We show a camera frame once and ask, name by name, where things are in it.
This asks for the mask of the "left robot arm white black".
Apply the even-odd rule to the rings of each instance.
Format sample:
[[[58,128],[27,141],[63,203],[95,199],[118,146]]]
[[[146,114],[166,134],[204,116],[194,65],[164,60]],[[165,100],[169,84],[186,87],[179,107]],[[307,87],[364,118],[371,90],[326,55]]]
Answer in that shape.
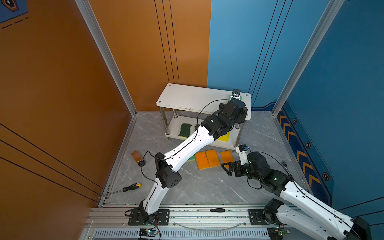
[[[243,124],[248,109],[239,99],[221,103],[219,109],[205,117],[197,130],[173,150],[154,156],[155,183],[148,196],[140,202],[139,211],[145,223],[151,223],[169,189],[182,180],[178,173],[187,160],[205,146],[230,132],[236,124]]]

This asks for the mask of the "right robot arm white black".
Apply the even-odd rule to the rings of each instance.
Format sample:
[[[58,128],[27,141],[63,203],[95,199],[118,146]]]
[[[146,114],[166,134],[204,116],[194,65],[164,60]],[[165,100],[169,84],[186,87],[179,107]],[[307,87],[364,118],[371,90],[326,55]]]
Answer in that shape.
[[[288,172],[273,170],[259,152],[243,151],[240,161],[223,163],[228,176],[260,182],[261,188],[277,196],[264,207],[263,219],[270,225],[288,225],[315,240],[370,240],[370,225],[352,218],[299,186]]]

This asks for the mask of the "white two-tier shelf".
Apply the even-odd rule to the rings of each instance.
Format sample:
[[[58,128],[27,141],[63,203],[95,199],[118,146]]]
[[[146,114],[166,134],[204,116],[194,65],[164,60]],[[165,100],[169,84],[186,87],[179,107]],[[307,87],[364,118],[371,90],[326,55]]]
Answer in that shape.
[[[166,137],[185,140],[178,137],[181,124],[195,125],[219,109],[221,103],[230,100],[232,91],[200,88],[178,84],[167,84],[156,105],[160,108],[166,129]]]

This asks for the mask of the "orange sponge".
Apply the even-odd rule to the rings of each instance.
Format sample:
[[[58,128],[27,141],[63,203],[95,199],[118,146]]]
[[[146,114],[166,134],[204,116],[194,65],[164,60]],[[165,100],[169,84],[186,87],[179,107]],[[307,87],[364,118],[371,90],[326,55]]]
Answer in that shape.
[[[235,161],[231,151],[222,151],[220,152],[220,155],[221,155],[223,164],[231,163]]]
[[[197,166],[199,170],[210,168],[210,164],[206,155],[206,152],[198,152],[195,154]]]
[[[210,168],[219,167],[221,162],[219,160],[219,156],[216,150],[206,151],[207,160]]]

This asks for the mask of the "orange sponge middle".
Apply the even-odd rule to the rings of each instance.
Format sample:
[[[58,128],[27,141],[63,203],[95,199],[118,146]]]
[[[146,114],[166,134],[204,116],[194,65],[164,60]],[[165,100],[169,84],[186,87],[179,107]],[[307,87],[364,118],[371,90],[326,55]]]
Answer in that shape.
[[[207,160],[210,168],[219,167],[221,162],[219,160],[219,156],[216,150],[206,151]]]

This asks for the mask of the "orange sponge left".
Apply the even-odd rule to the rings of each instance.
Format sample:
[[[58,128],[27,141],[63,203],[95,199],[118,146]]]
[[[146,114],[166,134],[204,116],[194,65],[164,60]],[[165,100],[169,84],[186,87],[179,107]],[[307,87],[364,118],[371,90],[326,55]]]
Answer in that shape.
[[[206,155],[206,152],[198,152],[195,154],[197,166],[199,170],[210,168],[210,164]]]

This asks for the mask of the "right green circuit board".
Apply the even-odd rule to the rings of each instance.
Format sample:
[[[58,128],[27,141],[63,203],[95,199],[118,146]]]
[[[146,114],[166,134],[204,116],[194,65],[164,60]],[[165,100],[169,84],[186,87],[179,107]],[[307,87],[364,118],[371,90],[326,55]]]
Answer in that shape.
[[[289,235],[291,233],[288,229],[281,229],[281,228],[268,228],[268,235],[271,240],[283,240],[286,235]]]

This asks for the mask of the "green circuit board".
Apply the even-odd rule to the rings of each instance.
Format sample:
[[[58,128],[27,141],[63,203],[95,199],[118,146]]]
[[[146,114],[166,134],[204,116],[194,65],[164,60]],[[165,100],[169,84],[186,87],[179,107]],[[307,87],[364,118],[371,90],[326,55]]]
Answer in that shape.
[[[139,230],[138,238],[140,240],[159,240],[161,238],[161,234],[157,229],[144,229],[141,228]]]
[[[268,228],[268,235],[271,240],[283,240],[286,235],[289,235],[291,233],[288,229],[281,229],[281,228]]]

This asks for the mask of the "left green circuit board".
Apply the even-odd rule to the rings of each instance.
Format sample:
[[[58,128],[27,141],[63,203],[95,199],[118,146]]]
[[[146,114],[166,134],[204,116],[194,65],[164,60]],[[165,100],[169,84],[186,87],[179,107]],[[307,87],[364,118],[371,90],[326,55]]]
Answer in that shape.
[[[159,240],[161,238],[161,234],[157,229],[144,229],[141,228],[139,230],[138,238],[140,240]]]

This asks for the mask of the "black screwdriver on rail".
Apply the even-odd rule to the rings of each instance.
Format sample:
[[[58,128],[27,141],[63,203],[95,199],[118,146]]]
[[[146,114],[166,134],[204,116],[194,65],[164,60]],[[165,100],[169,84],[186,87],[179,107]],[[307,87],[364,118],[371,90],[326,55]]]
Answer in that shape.
[[[226,210],[224,208],[211,208],[210,212],[213,213],[224,213]]]

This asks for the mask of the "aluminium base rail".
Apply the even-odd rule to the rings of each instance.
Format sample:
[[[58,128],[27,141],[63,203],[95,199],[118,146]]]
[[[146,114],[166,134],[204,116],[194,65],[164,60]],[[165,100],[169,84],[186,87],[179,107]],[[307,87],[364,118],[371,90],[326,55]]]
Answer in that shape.
[[[291,231],[284,240],[308,240],[288,225],[270,225],[263,219],[264,205],[163,205],[151,223],[145,223],[135,206],[93,208],[81,240],[139,240],[141,228],[157,229],[159,240],[270,240],[268,228]],[[224,213],[210,212],[224,208]]]

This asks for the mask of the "yellow black handled screwdriver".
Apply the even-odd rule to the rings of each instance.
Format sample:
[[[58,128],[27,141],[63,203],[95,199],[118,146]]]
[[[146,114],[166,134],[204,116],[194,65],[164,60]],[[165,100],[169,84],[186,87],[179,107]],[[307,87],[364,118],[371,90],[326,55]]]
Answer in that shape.
[[[132,184],[132,185],[130,185],[128,187],[124,187],[124,188],[122,188],[119,191],[115,191],[115,192],[108,193],[106,195],[102,195],[100,197],[97,197],[97,199],[100,199],[100,198],[103,198],[103,197],[107,197],[107,196],[110,196],[110,195],[114,195],[114,194],[117,194],[117,193],[125,193],[125,192],[128,192],[128,191],[137,190],[137,189],[141,188],[141,186],[142,186],[141,183],[135,183],[135,184]]]

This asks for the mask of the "brown sponge by wall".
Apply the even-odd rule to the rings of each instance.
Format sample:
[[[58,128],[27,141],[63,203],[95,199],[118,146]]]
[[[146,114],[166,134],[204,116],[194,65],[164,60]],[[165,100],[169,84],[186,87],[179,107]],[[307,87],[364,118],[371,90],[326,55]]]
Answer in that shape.
[[[146,162],[143,159],[143,157],[140,155],[138,151],[134,151],[131,153],[132,158],[135,160],[135,162],[138,164],[139,167],[143,167]]]

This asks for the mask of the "right aluminium corner post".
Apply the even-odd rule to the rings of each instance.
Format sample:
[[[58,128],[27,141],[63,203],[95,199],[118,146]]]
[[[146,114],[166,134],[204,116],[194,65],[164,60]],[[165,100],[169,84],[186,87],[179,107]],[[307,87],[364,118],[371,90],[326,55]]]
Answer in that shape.
[[[307,67],[319,44],[326,35],[329,27],[331,26],[344,2],[344,0],[331,0],[327,4],[327,7],[325,8],[319,22],[317,23],[309,41],[307,42],[297,64],[295,65],[272,110],[272,115],[274,117],[277,117],[280,110],[283,108],[284,103],[287,101],[288,97],[293,91],[295,85],[303,74],[305,68]]]

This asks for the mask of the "aluminium corner post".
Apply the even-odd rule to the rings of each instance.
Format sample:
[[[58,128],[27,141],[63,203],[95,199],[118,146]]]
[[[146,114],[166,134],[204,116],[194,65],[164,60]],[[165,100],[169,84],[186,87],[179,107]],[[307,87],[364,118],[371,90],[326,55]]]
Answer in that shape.
[[[329,27],[331,26],[344,2],[344,0],[331,0],[327,4],[327,7],[325,8],[319,22],[317,23],[309,41],[307,42],[297,64],[295,65],[272,110],[272,115],[274,117],[277,117],[280,110],[283,108],[284,103],[287,101],[288,97],[293,91],[295,85],[303,74],[305,68],[307,67],[319,44],[326,35]]]
[[[75,0],[83,19],[85,20],[88,29],[90,30],[92,37],[110,71],[111,76],[130,112],[133,117],[137,116],[137,109],[133,103],[131,95],[119,70],[119,67],[114,59],[111,49],[107,43],[107,40],[103,34],[100,24],[96,18],[96,15],[92,9],[89,1]]]

